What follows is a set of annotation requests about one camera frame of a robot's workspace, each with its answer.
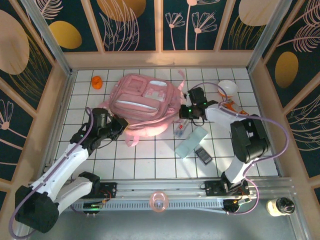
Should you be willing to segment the aluminium frame post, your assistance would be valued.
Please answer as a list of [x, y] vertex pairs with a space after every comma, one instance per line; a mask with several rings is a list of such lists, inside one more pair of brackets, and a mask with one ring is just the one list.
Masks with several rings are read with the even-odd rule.
[[71, 75], [71, 68], [67, 62], [67, 59], [64, 56], [64, 53], [60, 46], [58, 45], [57, 41], [55, 40], [46, 20], [41, 15], [38, 7], [34, 0], [20, 0], [22, 5], [24, 6], [25, 10], [29, 13], [32, 21], [34, 22], [35, 26], [42, 34], [44, 41], [47, 43], [50, 51], [55, 56], [55, 59], [61, 66], [63, 72], [66, 74], [67, 77]]
[[288, 12], [291, 3], [292, 0], [279, 0], [279, 3], [276, 5], [276, 8], [269, 18], [269, 21], [264, 28], [246, 66], [247, 73], [249, 75], [252, 75], [253, 71], [255, 70], [255, 67], [262, 57], [262, 54], [266, 50], [269, 42], [272, 40], [272, 37], [275, 35], [277, 29], [279, 28], [284, 16]]

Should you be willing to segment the black calculator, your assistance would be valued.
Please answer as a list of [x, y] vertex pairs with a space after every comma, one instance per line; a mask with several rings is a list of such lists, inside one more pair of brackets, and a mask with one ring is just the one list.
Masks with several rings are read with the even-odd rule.
[[196, 148], [194, 154], [205, 166], [213, 160], [212, 156], [202, 146]]

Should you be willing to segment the white and orange bowl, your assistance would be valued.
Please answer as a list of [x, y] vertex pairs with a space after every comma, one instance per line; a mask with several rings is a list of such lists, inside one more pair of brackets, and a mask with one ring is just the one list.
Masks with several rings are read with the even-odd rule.
[[231, 98], [238, 93], [238, 86], [231, 80], [221, 80], [217, 89], [222, 97], [227, 95], [228, 98]]

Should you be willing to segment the small orange cup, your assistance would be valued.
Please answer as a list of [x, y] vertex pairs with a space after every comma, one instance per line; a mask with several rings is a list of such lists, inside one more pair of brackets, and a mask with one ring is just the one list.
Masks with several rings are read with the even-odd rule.
[[95, 89], [95, 90], [99, 90], [102, 88], [103, 86], [103, 80], [100, 76], [94, 76], [91, 79], [91, 86]]

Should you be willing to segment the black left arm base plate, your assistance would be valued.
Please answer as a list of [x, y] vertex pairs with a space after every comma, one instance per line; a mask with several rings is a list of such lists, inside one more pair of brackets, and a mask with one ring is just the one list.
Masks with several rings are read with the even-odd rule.
[[103, 182], [98, 186], [97, 192], [94, 191], [93, 183], [85, 182], [77, 187], [71, 197], [78, 199], [113, 199], [116, 197], [117, 184], [115, 182]]

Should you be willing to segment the orange and white snack packet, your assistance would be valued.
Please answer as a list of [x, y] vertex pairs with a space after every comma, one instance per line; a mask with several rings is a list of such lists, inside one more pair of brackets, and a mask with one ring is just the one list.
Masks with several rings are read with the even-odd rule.
[[244, 111], [237, 103], [235, 103], [232, 99], [228, 99], [225, 103], [222, 104], [223, 107], [227, 108], [230, 111], [233, 111], [235, 113], [241, 114], [241, 115], [246, 115], [248, 116], [249, 114]]

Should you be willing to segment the pink student backpack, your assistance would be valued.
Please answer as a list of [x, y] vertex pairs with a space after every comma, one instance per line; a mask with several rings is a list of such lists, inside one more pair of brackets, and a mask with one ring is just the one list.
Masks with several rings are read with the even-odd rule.
[[141, 137], [163, 133], [179, 120], [186, 77], [181, 70], [178, 73], [182, 77], [179, 86], [147, 75], [127, 74], [115, 84], [109, 98], [98, 105], [128, 122], [124, 130], [128, 147], [136, 146]]

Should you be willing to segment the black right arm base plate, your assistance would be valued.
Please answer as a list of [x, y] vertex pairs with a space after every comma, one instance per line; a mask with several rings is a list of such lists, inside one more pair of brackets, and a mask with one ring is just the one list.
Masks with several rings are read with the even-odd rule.
[[207, 197], [250, 195], [247, 180], [231, 185], [228, 185], [227, 182], [223, 180], [208, 180], [204, 182], [204, 189]]

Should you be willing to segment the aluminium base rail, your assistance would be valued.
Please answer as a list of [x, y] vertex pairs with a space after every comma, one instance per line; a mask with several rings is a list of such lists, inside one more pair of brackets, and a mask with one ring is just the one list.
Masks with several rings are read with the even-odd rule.
[[115, 198], [80, 198], [66, 209], [84, 214], [84, 202], [102, 202], [100, 212], [153, 210], [161, 213], [165, 210], [199, 210], [227, 214], [223, 210], [223, 200], [249, 198], [251, 202], [258, 202], [262, 199], [273, 200], [282, 197], [292, 199], [295, 194], [294, 186], [289, 179], [249, 179], [247, 182], [250, 195], [206, 196], [205, 181], [201, 180], [120, 181], [116, 182]]

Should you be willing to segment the white bottle with black cap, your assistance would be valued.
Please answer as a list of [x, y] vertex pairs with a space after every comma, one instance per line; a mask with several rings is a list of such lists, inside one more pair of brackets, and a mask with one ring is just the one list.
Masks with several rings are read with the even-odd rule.
[[273, 217], [288, 216], [295, 212], [296, 206], [290, 198], [280, 197], [269, 200], [266, 210]]

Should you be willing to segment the clear pack of pens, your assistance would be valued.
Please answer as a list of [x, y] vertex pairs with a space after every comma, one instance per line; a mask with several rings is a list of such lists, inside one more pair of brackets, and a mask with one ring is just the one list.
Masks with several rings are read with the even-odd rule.
[[176, 129], [174, 130], [174, 137], [180, 139], [183, 136], [189, 124], [190, 124], [189, 119], [182, 119], [178, 124], [178, 126], [176, 127]]

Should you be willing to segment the pale green pencil case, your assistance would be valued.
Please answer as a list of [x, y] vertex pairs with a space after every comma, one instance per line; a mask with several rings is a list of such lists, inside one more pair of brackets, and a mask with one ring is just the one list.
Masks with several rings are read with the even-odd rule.
[[175, 153], [181, 158], [186, 158], [206, 137], [208, 132], [201, 126], [197, 127], [185, 140], [176, 148]]

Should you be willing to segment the small controller board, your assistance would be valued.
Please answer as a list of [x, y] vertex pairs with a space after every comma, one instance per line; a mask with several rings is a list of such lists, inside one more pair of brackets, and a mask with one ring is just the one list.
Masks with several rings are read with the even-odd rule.
[[102, 202], [84, 202], [82, 206], [82, 211], [87, 217], [96, 217], [96, 215], [101, 211], [104, 204]]
[[228, 215], [244, 215], [247, 212], [238, 212], [241, 205], [251, 202], [249, 198], [245, 199], [224, 199], [223, 200], [223, 210]]

